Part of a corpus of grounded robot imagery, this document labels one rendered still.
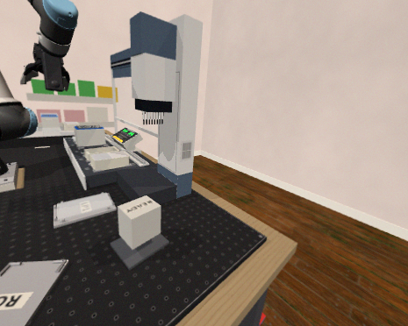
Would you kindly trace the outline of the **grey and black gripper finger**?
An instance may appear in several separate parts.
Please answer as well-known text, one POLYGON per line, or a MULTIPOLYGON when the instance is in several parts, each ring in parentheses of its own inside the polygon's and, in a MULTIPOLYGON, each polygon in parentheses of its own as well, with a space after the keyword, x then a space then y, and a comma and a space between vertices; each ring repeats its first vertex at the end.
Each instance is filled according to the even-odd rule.
POLYGON ((27 82, 29 82, 32 78, 39 76, 37 66, 38 65, 36 64, 36 62, 25 65, 25 71, 22 74, 21 79, 20 79, 21 85, 27 84, 27 82))
POLYGON ((69 82, 70 82, 69 73, 68 73, 68 71, 66 71, 66 69, 63 72, 64 72, 64 75, 62 76, 63 87, 64 87, 64 90, 68 91, 68 86, 69 86, 69 82))

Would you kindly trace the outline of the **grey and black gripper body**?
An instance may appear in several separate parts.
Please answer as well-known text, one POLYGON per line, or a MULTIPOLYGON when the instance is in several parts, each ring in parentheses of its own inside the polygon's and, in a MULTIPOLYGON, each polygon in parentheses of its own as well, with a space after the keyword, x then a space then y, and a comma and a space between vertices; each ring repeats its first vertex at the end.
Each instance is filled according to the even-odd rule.
POLYGON ((32 53, 33 58, 34 58, 34 61, 36 62, 36 64, 38 65, 37 70, 42 74, 44 74, 43 73, 43 67, 42 67, 42 60, 41 60, 41 54, 42 53, 48 53, 49 55, 52 55, 53 57, 61 58, 61 70, 62 70, 62 75, 64 75, 63 71, 65 71, 65 67, 63 66, 64 62, 63 62, 62 57, 65 57, 67 54, 66 53, 64 53, 64 54, 53 53, 53 52, 47 50, 44 46, 42 46, 40 42, 38 44, 34 43, 33 53, 32 53), (35 49, 35 52, 34 52, 34 49, 35 49))

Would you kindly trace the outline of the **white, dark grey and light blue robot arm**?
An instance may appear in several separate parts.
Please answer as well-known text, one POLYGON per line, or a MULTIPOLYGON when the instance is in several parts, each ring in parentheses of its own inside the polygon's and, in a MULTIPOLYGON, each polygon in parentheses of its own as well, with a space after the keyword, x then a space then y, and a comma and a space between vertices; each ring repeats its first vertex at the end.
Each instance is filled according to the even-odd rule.
MULTIPOLYGON (((69 0, 27 1, 40 16, 40 32, 36 33, 41 45, 53 53, 67 53, 77 26, 78 10, 75 5, 69 0)), ((64 91, 61 58, 42 53, 41 59, 46 90, 64 91)), ((0 70, 0 141, 30 136, 37 128, 35 113, 13 97, 0 70)), ((0 175, 8 171, 0 158, 0 175)))

